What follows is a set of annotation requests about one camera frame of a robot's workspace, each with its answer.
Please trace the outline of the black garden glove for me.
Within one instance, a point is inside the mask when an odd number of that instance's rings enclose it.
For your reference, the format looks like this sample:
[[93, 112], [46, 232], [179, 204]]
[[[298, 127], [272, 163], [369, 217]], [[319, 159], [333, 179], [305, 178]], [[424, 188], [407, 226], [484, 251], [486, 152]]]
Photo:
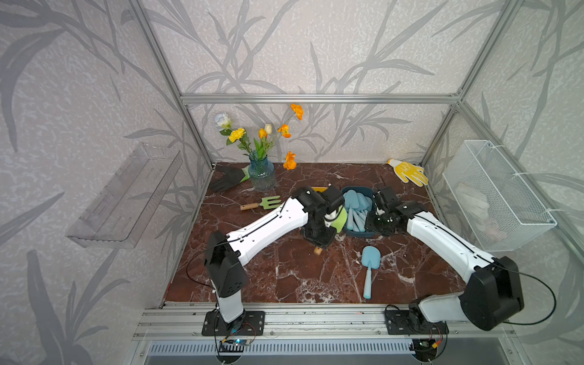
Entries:
[[214, 171], [220, 174], [209, 184], [214, 193], [225, 193], [249, 179], [249, 165], [243, 168], [217, 165]]

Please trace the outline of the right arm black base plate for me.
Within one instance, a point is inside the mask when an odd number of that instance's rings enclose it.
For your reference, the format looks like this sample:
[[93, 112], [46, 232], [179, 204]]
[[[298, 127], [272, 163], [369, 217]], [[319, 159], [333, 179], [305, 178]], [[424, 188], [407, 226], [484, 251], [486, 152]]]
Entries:
[[383, 315], [389, 335], [419, 335], [442, 338], [450, 333], [445, 322], [428, 322], [416, 310], [403, 310], [396, 305], [388, 304]]

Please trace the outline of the dark teal storage box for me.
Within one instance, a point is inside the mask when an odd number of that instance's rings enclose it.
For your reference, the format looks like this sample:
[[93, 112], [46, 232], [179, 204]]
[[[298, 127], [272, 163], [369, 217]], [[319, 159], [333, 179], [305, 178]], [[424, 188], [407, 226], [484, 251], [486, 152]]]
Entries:
[[[342, 189], [342, 193], [345, 194], [348, 191], [355, 191], [356, 193], [361, 193], [364, 197], [368, 198], [370, 203], [373, 203], [374, 191], [371, 188], [365, 186], [347, 186]], [[357, 237], [363, 239], [371, 239], [377, 236], [372, 231], [365, 230], [364, 232], [357, 231], [358, 226], [354, 222], [354, 218], [348, 218], [343, 231], [350, 237]]]

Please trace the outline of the aluminium front rail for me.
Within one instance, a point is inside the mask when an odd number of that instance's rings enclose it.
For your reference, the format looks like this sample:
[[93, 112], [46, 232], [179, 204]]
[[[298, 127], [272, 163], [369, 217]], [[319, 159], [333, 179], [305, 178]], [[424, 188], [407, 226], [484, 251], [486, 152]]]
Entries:
[[[246, 304], [266, 313], [257, 340], [410, 339], [423, 335], [389, 335], [384, 304]], [[145, 310], [132, 333], [134, 340], [204, 340], [206, 313], [214, 303], [169, 302]]]

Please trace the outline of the yellow white garden glove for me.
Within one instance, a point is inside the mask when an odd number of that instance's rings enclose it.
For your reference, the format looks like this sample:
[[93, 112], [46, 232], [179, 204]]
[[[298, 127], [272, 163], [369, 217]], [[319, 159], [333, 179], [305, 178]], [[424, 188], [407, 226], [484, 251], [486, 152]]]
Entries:
[[426, 177], [423, 167], [418, 167], [407, 161], [400, 161], [397, 159], [390, 159], [387, 161], [387, 164], [392, 167], [395, 175], [403, 183], [413, 183], [419, 187], [426, 186], [429, 183], [429, 179]]

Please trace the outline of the yellow storage box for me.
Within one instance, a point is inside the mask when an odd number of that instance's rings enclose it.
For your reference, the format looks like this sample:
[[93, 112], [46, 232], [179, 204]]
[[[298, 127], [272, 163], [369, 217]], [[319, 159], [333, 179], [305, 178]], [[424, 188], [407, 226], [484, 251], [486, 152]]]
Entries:
[[327, 186], [313, 186], [312, 189], [315, 192], [323, 193], [323, 192], [325, 192], [328, 189], [328, 187]]

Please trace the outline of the clear plastic wall shelf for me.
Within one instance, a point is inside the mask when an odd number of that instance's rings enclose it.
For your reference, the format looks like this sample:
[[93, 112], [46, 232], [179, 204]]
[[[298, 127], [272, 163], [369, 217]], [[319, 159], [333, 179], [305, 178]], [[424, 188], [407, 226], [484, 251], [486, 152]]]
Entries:
[[139, 143], [65, 236], [83, 248], [135, 248], [182, 164], [177, 148]]

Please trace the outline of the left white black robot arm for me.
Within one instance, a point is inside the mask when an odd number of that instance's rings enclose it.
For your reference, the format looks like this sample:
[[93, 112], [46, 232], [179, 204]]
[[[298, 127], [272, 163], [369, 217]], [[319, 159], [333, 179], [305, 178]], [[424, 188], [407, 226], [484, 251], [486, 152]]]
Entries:
[[228, 234], [216, 231], [209, 237], [204, 265], [225, 324], [245, 318], [241, 290], [249, 280], [244, 267], [263, 249], [296, 229], [316, 249], [327, 248], [342, 230], [333, 223], [340, 220], [344, 203], [337, 187], [322, 192], [304, 187], [244, 228]]

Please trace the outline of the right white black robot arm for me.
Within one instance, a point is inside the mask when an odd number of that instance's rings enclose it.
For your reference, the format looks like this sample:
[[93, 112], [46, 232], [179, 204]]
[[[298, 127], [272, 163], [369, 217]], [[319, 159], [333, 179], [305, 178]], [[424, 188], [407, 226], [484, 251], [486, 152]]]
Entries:
[[366, 228], [384, 237], [410, 234], [430, 247], [465, 282], [463, 292], [428, 295], [409, 304], [412, 328], [456, 321], [490, 331], [524, 309], [520, 273], [513, 260], [506, 256], [498, 259], [477, 248], [420, 203], [400, 200], [391, 187], [374, 192]]

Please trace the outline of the glass vase with flowers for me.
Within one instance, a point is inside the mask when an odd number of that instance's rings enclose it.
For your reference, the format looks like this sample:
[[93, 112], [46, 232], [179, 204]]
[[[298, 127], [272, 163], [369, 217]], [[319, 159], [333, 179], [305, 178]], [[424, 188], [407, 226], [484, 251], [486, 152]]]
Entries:
[[290, 138], [289, 121], [281, 124], [275, 131], [272, 124], [262, 127], [257, 137], [250, 135], [244, 128], [233, 126], [231, 117], [219, 113], [214, 122], [220, 134], [227, 138], [226, 145], [235, 145], [249, 158], [249, 179], [255, 190], [267, 192], [276, 187], [275, 167], [269, 160], [269, 152], [275, 147], [279, 138]]

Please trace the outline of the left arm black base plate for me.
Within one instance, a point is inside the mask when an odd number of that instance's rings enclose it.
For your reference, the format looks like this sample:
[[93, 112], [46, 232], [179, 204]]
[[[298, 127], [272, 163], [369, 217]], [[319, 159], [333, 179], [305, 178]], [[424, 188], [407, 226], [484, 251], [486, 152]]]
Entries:
[[263, 335], [266, 324], [265, 311], [244, 311], [233, 322], [225, 322], [218, 310], [206, 313], [202, 336], [219, 337], [233, 335]]

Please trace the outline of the green shovel wooden handle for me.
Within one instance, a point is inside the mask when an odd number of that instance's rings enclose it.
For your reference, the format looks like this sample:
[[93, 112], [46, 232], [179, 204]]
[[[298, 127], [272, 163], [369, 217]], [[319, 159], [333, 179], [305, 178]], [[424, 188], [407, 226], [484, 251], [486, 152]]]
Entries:
[[321, 255], [324, 249], [328, 248], [332, 243], [332, 240], [335, 238], [337, 234], [340, 234], [347, 222], [348, 213], [344, 207], [340, 207], [336, 214], [329, 214], [325, 216], [325, 226], [330, 229], [334, 229], [335, 232], [328, 238], [328, 241], [323, 244], [316, 245], [314, 249], [314, 253], [318, 256]]

